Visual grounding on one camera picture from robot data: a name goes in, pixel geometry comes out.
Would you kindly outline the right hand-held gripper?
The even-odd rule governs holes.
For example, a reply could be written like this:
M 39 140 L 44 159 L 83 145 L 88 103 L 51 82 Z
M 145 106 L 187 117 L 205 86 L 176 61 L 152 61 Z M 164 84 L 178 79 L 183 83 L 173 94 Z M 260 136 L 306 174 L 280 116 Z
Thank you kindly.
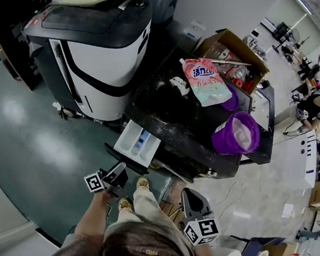
M 192 245 L 210 243 L 220 235 L 218 219 L 214 216 L 207 198 L 199 192 L 182 189 L 181 207 L 184 213 L 184 236 Z

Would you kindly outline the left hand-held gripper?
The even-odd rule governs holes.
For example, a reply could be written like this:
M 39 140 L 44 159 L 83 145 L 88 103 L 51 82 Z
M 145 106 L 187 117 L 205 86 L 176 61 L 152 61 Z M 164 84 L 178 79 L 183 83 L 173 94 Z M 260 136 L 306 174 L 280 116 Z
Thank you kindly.
M 109 172 L 99 169 L 95 173 L 85 176 L 84 180 L 89 191 L 96 193 L 105 190 L 116 198 L 121 197 L 128 181 L 125 167 L 126 163 L 120 161 L 116 163 Z

